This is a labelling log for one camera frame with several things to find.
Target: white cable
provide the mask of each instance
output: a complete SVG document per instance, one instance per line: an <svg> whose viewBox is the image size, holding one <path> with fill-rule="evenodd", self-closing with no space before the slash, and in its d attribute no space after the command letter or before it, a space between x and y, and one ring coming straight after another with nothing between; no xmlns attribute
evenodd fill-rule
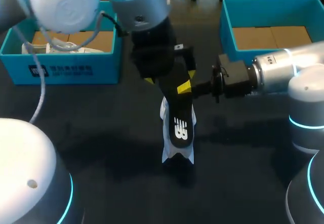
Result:
<svg viewBox="0 0 324 224"><path fill-rule="evenodd" d="M22 8L22 10L24 11L25 15L27 17L29 17L30 14L31 14L31 11L30 11L30 9L28 7L27 1L26 0L17 0L17 1L19 3L20 7ZM56 49L58 51L70 52L70 51L78 50L78 49L82 48L83 46L86 46L87 44L89 44L91 41L93 41L93 39L97 36L97 34L100 31L100 25L101 25L101 20L103 18L103 16L102 16L103 13L104 13L104 11L101 11L98 14L97 21L96 21L96 28L95 28L95 31L94 31L93 35L79 46L73 46L73 47L70 47L70 48L59 47L59 46L53 44L52 39L49 37L49 35L47 34L46 30L44 29L44 27L42 25L39 24L39 28L40 28L40 31L42 32L42 34L44 35L44 37L46 38L47 42L54 49ZM45 75L44 75L44 71L42 69L42 66L41 66L40 62L39 62L36 54L34 53L33 45L28 42L28 40L25 38L23 33L18 28L18 26L14 26L13 30L16 32L19 39L25 45L25 47L27 49L27 52L33 56L33 59L34 59L34 62L36 64L37 71L38 71L38 74L39 74L39 77L40 77L40 97L39 97L39 102L38 102L37 108L36 108L32 118L29 121L31 124L33 124L35 122L35 120L37 119L37 117L39 115L39 112L41 111L41 108L43 106L44 100L45 100L45 94L46 94Z"/></svg>
<svg viewBox="0 0 324 224"><path fill-rule="evenodd" d="M19 28L17 26L13 27L14 31L17 33L19 39L24 43L27 51L29 54L31 54L33 56L33 59L36 63L37 66L37 70L38 70L38 74L40 77L40 97L39 97L39 102L37 105L37 108L34 112L34 115L31 117L30 119L30 123L33 124L35 122L35 120L37 119L39 112L41 111L41 108L43 106L44 103L44 99L45 99L45 88L46 88L46 84L45 84L45 75L44 75L44 71L42 69L42 66L36 56L36 54L33 51L33 46L27 41L27 39L25 38L25 36L23 35L23 33L19 30Z"/></svg>
<svg viewBox="0 0 324 224"><path fill-rule="evenodd" d="M105 12L101 11L98 16L97 16L97 21L96 21L96 28L95 31L93 32L92 36L90 38L88 38L85 42L83 42L81 45L76 45L73 47L60 47L57 46L53 43L52 39L49 37L47 31L45 30L45 28L38 23L39 29L42 32L42 34L44 35L45 39L47 40L47 42L56 50L61 51L61 52L71 52L71 51L75 51L78 50L86 45L88 45L90 42L92 42L94 40L94 38L96 38L96 36L98 35L99 31L100 31L100 25L101 25L101 20L103 18L103 15Z"/></svg>

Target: white cylindrical robot base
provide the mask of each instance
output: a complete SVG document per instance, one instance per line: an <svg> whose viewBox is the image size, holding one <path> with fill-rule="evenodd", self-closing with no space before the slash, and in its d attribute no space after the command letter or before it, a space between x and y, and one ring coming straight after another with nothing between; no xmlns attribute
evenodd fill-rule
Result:
<svg viewBox="0 0 324 224"><path fill-rule="evenodd" d="M324 150L324 65L313 65L289 82L289 113L294 146L305 153Z"/></svg>
<svg viewBox="0 0 324 224"><path fill-rule="evenodd" d="M291 224L324 223L324 152L317 153L291 181L286 194L286 211Z"/></svg>
<svg viewBox="0 0 324 224"><path fill-rule="evenodd" d="M0 223L81 224L72 177L49 138L20 120L0 119Z"/></svg>

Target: black end effector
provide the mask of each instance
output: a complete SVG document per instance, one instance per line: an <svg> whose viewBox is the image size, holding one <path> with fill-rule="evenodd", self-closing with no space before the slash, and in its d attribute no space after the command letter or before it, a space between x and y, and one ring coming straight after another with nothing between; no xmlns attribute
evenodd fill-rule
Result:
<svg viewBox="0 0 324 224"><path fill-rule="evenodd" d="M213 66L212 79L196 85L192 91L194 98L212 94L219 102L219 96L226 98L244 97L257 88L258 80L253 66L244 61L230 62L227 55L220 55Z"/></svg>
<svg viewBox="0 0 324 224"><path fill-rule="evenodd" d="M257 86L257 77L253 67L244 61L222 65L223 94L226 98L244 97L252 93Z"/></svg>

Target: cardboard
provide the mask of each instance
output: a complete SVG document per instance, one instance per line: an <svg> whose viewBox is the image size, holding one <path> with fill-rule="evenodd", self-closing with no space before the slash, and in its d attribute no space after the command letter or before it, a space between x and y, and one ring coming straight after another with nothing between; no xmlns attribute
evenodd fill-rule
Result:
<svg viewBox="0 0 324 224"><path fill-rule="evenodd" d="M240 50L277 48L270 27L234 28L233 31L237 48Z"/></svg>
<svg viewBox="0 0 324 224"><path fill-rule="evenodd" d="M283 49L311 44L304 26L233 28L239 50Z"/></svg>
<svg viewBox="0 0 324 224"><path fill-rule="evenodd" d="M278 48L293 48L312 43L304 26L278 26L271 30Z"/></svg>
<svg viewBox="0 0 324 224"><path fill-rule="evenodd" d="M90 38L92 34L93 31L81 31L76 34L71 34L68 41L80 45ZM109 53L112 49L112 43L113 31L101 31L92 42L86 45L86 47Z"/></svg>
<svg viewBox="0 0 324 224"><path fill-rule="evenodd" d="M59 40L61 40L63 42L67 42L68 39L69 39L69 35L66 35L66 34L55 33L55 32L51 32L51 31L48 31L47 33L48 33L48 35L49 35L49 37L51 39L57 38L57 39L59 39ZM41 31L36 31L35 32L34 38L32 40L32 44L34 44L34 45L45 45L45 44L47 44L47 40L43 36Z"/></svg>

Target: silver cylinder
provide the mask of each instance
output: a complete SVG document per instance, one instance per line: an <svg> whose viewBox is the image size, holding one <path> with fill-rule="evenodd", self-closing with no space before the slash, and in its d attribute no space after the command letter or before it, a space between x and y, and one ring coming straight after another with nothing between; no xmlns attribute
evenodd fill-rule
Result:
<svg viewBox="0 0 324 224"><path fill-rule="evenodd" d="M324 42L257 56L254 64L261 93L283 92L299 71L314 64L324 64Z"/></svg>
<svg viewBox="0 0 324 224"><path fill-rule="evenodd" d="M151 29L164 21L170 12L170 0L109 0L118 20L128 31Z"/></svg>
<svg viewBox="0 0 324 224"><path fill-rule="evenodd" d="M288 94L294 146L309 154L324 150L324 65L313 65L292 78Z"/></svg>

